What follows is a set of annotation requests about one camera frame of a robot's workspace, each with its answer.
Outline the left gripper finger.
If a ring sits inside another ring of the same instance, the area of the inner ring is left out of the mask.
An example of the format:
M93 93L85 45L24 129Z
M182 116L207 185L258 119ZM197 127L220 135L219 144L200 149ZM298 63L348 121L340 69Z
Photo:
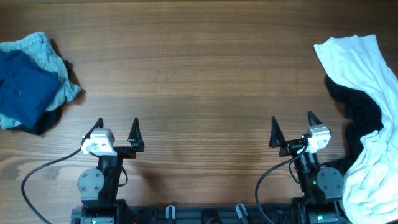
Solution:
M99 118L97 122L94 124L94 126L83 136L83 140L89 139L94 129L103 128L103 126L104 126L103 118Z
M145 145L141 135L138 118L134 118L127 141L136 152L144 152Z

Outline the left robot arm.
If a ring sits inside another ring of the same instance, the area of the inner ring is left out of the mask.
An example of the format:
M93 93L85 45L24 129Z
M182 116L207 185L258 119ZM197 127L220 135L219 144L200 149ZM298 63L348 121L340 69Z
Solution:
M81 150L98 158L94 169L85 170L78 178L77 187L81 193L81 210L71 215L72 224L127 224L139 223L137 215L124 199L117 199L121 174L125 173L124 159L134 159L138 152L144 152L144 141L137 118L127 138L128 146L114 146L114 135L104 127L103 118L82 137Z

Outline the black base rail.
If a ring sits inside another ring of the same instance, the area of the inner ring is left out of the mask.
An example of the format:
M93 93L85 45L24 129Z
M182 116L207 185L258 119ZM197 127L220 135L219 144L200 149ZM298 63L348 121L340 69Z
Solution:
M290 204L265 204L264 213L272 223L348 223L338 208L321 206L294 208ZM265 223L256 206L238 204L227 207L167 207L131 206L122 211L74 209L71 224L92 223L147 223L147 224L241 224Z

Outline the folded light denim garment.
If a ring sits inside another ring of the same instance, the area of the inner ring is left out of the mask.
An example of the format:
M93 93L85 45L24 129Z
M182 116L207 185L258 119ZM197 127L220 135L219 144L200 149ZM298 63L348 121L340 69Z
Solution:
M81 92L81 88L70 81L65 61L57 55L49 38L43 32L33 33L22 40L1 43L1 52L13 50L25 52L40 68L57 73L60 87L55 98L44 112L52 111L65 102L73 101ZM3 129L16 127L20 124L22 123L18 120L1 114L1 127Z

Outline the folded black garment left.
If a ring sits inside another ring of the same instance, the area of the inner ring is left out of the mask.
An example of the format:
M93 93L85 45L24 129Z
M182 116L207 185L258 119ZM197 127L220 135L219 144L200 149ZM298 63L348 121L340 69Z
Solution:
M33 128L29 128L24 124L20 124L16 127L8 128L8 130L22 131L25 133L39 136L44 132L48 131L50 128L52 128L60 120L61 114L62 114L62 107L59 106L58 108L55 108L52 111L44 112Z

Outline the black garment right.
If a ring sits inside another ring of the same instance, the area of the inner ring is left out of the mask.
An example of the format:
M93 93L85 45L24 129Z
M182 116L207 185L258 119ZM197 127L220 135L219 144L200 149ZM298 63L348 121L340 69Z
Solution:
M330 163L345 174L364 149L361 138L384 127L382 113L379 105L367 93L338 85L328 76L325 77L325 84L331 97L344 104L344 117L351 120L344 128L348 155Z

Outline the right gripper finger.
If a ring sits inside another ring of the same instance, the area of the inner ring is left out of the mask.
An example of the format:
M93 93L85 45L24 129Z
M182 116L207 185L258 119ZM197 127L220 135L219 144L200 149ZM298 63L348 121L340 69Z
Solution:
M323 125L323 123L315 116L312 111L308 111L307 116L309 126Z
M275 116L271 118L271 135L269 141L269 147L277 148L282 147L285 144L285 137L282 130L277 122Z

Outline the white t-shirt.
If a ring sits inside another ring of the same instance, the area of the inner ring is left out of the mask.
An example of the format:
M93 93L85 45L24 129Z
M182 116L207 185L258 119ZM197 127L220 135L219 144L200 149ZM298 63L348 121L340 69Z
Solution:
M375 35L315 44L331 97L344 105L343 211L351 223L397 223L397 78Z

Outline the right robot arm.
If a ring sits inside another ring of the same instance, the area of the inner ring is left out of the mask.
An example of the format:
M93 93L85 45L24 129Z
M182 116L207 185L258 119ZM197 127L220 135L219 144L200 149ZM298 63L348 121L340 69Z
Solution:
M338 202L342 199L343 175L334 167L322 165L317 152L326 148L331 131L311 111L309 128L298 139L286 140L276 120L271 118L269 146L279 148L279 156L292 157L302 191L292 199L292 221L300 224L343 223Z

